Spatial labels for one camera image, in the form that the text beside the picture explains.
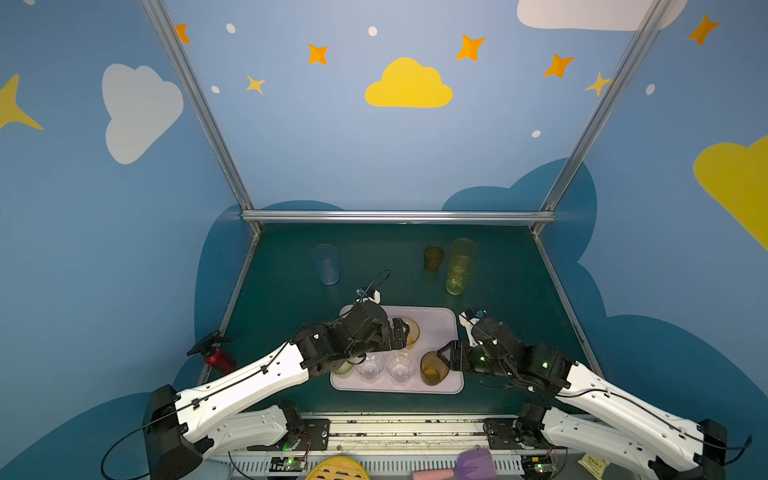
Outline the brown textured cup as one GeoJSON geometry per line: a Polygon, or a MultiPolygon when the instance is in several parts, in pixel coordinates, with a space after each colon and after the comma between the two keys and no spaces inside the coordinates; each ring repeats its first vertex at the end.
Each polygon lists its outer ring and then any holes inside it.
{"type": "Polygon", "coordinates": [[[429,245],[424,249],[423,260],[424,268],[437,272],[445,256],[444,250],[438,245],[429,245]]]}
{"type": "Polygon", "coordinates": [[[425,353],[420,361],[420,375],[427,386],[439,385],[450,373],[449,366],[436,351],[425,353]]]}

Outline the small green cup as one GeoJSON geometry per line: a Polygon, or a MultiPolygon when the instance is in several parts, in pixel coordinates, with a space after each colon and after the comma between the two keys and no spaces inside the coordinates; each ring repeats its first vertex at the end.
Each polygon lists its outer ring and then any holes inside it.
{"type": "Polygon", "coordinates": [[[354,373],[356,365],[349,360],[344,361],[337,369],[333,371],[335,376],[347,378],[354,373]]]}

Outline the yellow transparent cup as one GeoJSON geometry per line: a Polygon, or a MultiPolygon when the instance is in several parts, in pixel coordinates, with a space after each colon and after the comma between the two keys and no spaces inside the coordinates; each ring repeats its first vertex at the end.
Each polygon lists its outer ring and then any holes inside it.
{"type": "Polygon", "coordinates": [[[411,318],[402,317],[401,320],[408,327],[408,335],[406,339],[406,349],[410,350],[414,347],[420,337],[420,327],[417,322],[411,318]]]}

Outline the clear faceted glass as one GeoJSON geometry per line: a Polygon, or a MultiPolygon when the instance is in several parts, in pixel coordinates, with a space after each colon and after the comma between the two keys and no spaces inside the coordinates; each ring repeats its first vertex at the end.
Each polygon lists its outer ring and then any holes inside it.
{"type": "Polygon", "coordinates": [[[410,352],[398,351],[388,359],[386,369],[396,384],[404,384],[415,375],[417,366],[410,352]]]}
{"type": "Polygon", "coordinates": [[[367,353],[355,371],[364,382],[372,383],[381,376],[385,367],[386,356],[383,353],[367,353]]]}

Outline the pink plastic tray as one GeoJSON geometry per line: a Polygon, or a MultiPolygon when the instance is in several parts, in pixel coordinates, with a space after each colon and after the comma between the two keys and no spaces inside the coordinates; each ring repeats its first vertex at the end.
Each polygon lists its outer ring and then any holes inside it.
{"type": "Polygon", "coordinates": [[[420,374],[420,361],[429,351],[436,351],[450,341],[458,339],[457,318],[448,308],[416,306],[383,306],[390,319],[395,317],[410,318],[419,326],[420,335],[413,347],[406,352],[414,362],[416,372],[405,382],[397,382],[383,370],[374,380],[367,381],[352,370],[344,375],[331,375],[330,383],[339,391],[412,393],[430,395],[455,395],[464,387],[461,372],[450,371],[438,385],[424,383],[420,374]]]}

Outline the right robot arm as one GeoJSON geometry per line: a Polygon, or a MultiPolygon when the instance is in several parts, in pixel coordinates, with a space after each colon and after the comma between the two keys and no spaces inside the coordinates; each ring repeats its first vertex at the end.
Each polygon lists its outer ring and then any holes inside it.
{"type": "Polygon", "coordinates": [[[590,414],[527,403],[513,422],[516,443],[593,454],[644,479],[723,479],[727,430],[673,415],[616,387],[588,366],[545,344],[526,344],[502,322],[462,317],[468,341],[438,350],[452,371],[497,376],[515,387],[590,414]]]}

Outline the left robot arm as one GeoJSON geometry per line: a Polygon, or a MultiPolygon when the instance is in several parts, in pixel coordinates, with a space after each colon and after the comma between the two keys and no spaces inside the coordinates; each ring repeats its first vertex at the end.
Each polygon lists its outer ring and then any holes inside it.
{"type": "Polygon", "coordinates": [[[346,361],[405,348],[409,326],[390,319],[374,300],[355,302],[332,321],[301,327],[265,357],[215,381],[176,391],[155,390],[143,436],[152,479],[181,479],[213,455],[248,446],[294,446],[305,430],[298,409],[280,402],[251,406],[338,370],[346,361]]]}

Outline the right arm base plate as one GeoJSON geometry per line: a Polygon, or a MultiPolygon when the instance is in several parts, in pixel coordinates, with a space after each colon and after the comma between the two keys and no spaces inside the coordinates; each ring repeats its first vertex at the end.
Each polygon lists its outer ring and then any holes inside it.
{"type": "Polygon", "coordinates": [[[541,450],[550,447],[539,429],[518,418],[487,418],[483,431],[491,450],[541,450]]]}

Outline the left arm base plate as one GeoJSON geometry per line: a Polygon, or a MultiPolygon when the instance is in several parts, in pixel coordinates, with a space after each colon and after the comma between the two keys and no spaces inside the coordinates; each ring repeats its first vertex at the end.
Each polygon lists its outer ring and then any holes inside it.
{"type": "Polygon", "coordinates": [[[283,451],[326,451],[330,438],[330,420],[327,418],[305,419],[300,432],[289,432],[280,447],[283,451]]]}

